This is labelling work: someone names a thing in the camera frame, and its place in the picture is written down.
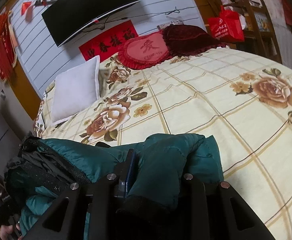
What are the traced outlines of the person's left hand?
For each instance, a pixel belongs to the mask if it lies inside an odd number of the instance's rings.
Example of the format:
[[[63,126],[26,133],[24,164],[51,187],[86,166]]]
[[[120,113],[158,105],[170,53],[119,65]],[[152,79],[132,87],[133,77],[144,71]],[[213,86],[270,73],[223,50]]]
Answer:
[[[11,237],[11,234],[14,232],[14,227],[12,225],[6,226],[2,225],[0,227],[0,239],[8,240]]]

